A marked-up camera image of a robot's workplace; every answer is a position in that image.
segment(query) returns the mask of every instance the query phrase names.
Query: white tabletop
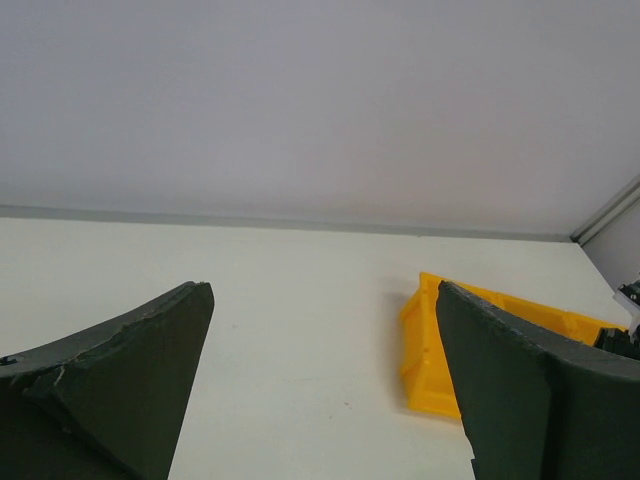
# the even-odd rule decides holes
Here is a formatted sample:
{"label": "white tabletop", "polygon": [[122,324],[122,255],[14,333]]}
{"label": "white tabletop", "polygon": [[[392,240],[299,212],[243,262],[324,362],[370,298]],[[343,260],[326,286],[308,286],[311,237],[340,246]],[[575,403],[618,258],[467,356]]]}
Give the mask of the white tabletop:
{"label": "white tabletop", "polygon": [[420,271],[629,321],[572,244],[0,219],[0,247],[3,355],[212,284],[172,480],[473,479],[461,425],[404,407]]}

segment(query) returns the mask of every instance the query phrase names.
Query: white wall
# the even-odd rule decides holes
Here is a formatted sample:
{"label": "white wall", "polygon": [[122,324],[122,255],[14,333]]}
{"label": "white wall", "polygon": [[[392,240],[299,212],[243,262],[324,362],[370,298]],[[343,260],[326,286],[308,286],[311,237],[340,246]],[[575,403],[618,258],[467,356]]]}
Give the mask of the white wall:
{"label": "white wall", "polygon": [[639,173],[639,23],[632,0],[1,1],[0,204],[568,235]]}
{"label": "white wall", "polygon": [[628,322],[574,244],[0,219],[0,352],[209,281],[172,479],[471,480],[459,424],[404,409],[396,314],[421,270]]}
{"label": "white wall", "polygon": [[609,284],[617,288],[640,273],[640,201],[584,247]]}

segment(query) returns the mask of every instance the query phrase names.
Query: white table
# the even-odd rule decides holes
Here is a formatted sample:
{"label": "white table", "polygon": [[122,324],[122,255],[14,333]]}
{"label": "white table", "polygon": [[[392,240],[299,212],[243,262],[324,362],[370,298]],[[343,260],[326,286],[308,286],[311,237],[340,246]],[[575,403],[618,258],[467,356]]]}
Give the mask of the white table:
{"label": "white table", "polygon": [[460,424],[404,408],[421,270],[628,324],[572,244],[0,219],[0,247],[5,355],[213,285],[172,480],[471,480]]}

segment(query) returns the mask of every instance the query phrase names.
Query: yellow plastic block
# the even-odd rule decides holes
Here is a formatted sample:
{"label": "yellow plastic block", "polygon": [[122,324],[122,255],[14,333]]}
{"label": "yellow plastic block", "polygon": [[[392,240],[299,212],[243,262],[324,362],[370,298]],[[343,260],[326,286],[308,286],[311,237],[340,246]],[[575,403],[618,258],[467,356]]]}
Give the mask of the yellow plastic block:
{"label": "yellow plastic block", "polygon": [[[446,279],[421,273],[420,288],[400,312],[405,343],[400,375],[411,410],[460,418],[436,319],[438,286],[443,280]],[[509,313],[588,345],[593,345],[600,328],[617,327],[577,313],[456,283]]]}

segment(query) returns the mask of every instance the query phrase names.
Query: yellow object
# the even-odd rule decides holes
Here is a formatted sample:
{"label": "yellow object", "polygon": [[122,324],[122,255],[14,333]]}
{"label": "yellow object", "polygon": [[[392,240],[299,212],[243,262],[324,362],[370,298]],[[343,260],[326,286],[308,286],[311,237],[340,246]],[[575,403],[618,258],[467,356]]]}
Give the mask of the yellow object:
{"label": "yellow object", "polygon": [[[446,279],[421,273],[420,288],[400,312],[405,343],[400,374],[411,410],[460,418],[436,319],[438,286],[443,280]],[[588,345],[593,345],[600,328],[617,327],[503,293],[458,285],[509,313]]]}

